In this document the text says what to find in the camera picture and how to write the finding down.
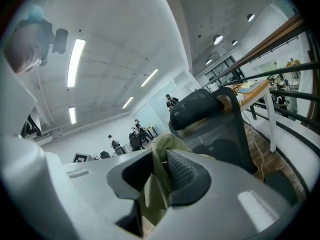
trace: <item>ceiling light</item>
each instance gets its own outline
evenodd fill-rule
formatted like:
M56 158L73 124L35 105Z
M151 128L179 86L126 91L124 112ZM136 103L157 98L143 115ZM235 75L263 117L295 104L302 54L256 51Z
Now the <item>ceiling light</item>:
M75 86L78 64L79 64L79 60L81 57L82 50L84 49L85 43L86 41L81 39L76 39L74 42L70 63L69 63L69 70L68 70L68 79L67 79L68 87Z
M254 17L255 17L255 15L250 13L250 14L247 15L246 18L247 18L248 22L250 22L250 21L252 21L254 19Z
M134 98L134 97L130 97L130 98L128 99L128 101L124 104L124 106L123 106L122 108L125 109L126 106L128 106L129 102L132 101L133 98Z
M155 70L151 73L151 75L149 75L148 78L141 84L141 87L144 87L144 86L146 85L146 83L150 80L150 78L152 78L153 75L154 75L155 73L157 73L157 71L158 71L158 69L155 69Z
M69 115L70 115L71 124L75 124L76 123L76 113L75 113L74 106L69 107Z
M214 45L217 45L221 40L222 40L223 36L220 35L220 34L216 34L214 37L213 37L213 44Z
M175 88L175 87L173 87L173 88ZM158 101L160 101L164 96L165 96L165 95L162 95L162 96L160 97L160 99L158 99Z

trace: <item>mesh chair back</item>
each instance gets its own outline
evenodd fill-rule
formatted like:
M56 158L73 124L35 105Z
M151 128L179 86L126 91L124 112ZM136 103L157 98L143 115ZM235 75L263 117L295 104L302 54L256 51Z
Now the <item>mesh chair back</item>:
M131 135L129 137L129 141L130 141L130 145L133 149L133 151L137 151L141 149L142 146L142 141L141 141L141 137L140 134L139 135Z
M194 153L257 171L252 161L237 97L223 87L209 93L198 89L170 112L170 131Z

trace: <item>white wall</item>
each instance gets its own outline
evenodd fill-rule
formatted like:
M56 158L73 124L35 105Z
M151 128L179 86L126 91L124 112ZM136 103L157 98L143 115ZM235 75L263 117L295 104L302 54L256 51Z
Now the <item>white wall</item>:
M189 76L187 73L184 71L181 74L179 74L177 77L173 79L174 83L177 86L177 91L176 91L176 98L178 98L180 101L191 94L195 90L195 86L191 82Z
M175 77L177 77L179 74L181 74L186 65L177 67L170 71L168 74L166 74L164 77L158 80L158 82L153 86L153 88L133 107L133 109L130 112L130 115L132 116L135 114L144 104L146 104L154 95L157 94L157 92L160 91L162 87L164 87L170 80L173 80Z
M310 62L308 55L309 44L307 35L302 33L299 35L300 49L301 49L301 63ZM313 70L301 71L299 92L311 94L313 90ZM311 101L306 99L297 98L296 99L298 114L307 117Z
M205 84L207 84L209 82L209 79L206 77L206 75L202 75L200 77L198 77L196 79L198 81L198 83L201 85L201 86L204 86Z
M189 34L188 34L185 14L184 14L181 2L180 0L166 0L166 1L171 9L176 25L179 29L179 33L181 35L181 39L183 42L185 55L188 61L188 67L189 67L189 70L192 72L192 57L191 57Z
M106 151L112 155L114 149L110 147L108 135L112 135L122 146L128 144L134 124L131 116L124 116L96 128L55 139L41 147L45 152L57 154L63 164L72 163L75 153L100 157L100 153Z

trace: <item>concrete ceiling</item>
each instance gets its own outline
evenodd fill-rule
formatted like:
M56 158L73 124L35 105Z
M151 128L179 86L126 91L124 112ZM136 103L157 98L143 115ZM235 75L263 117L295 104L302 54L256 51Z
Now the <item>concrete ceiling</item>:
M180 0L188 29L192 74L201 73L206 68L206 59L214 63L223 54L238 44L255 22L247 21L248 14L261 13L271 0ZM223 35L218 45L213 44L215 35Z
M168 72L188 68L177 24L166 0L31 0L44 18L69 32L66 52L21 76L38 100L42 130L74 131L130 111ZM86 40L75 87L67 88L76 39ZM141 84L155 70L144 86ZM134 99L122 109L129 97ZM68 107L74 106L76 124Z

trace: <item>wooden desk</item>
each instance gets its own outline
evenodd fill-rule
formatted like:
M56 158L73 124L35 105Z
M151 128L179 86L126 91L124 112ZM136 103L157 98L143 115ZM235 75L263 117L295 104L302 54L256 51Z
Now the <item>wooden desk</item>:
M229 87L233 89L236 87L236 84L233 85L227 85L226 87ZM241 102L241 111L245 111L247 108L252 106L255 102L257 102L260 98L264 98L265 106L268 112L268 119L269 119L269 127L270 127L270 150L271 152L276 151L276 115L275 115L275 109L274 109L274 103L272 101L272 97L269 91L269 81L263 80L259 81L259 86L256 87L254 90L252 90L249 93L242 93L244 95L244 100Z
M149 126L149 127L148 127L147 129L145 129L145 130L148 131L148 133L150 134L150 136L151 136L152 138L155 138L155 137L152 135L152 133L150 132L151 129L154 131L155 135L158 136L158 133L156 132L156 130L155 130L152 126Z

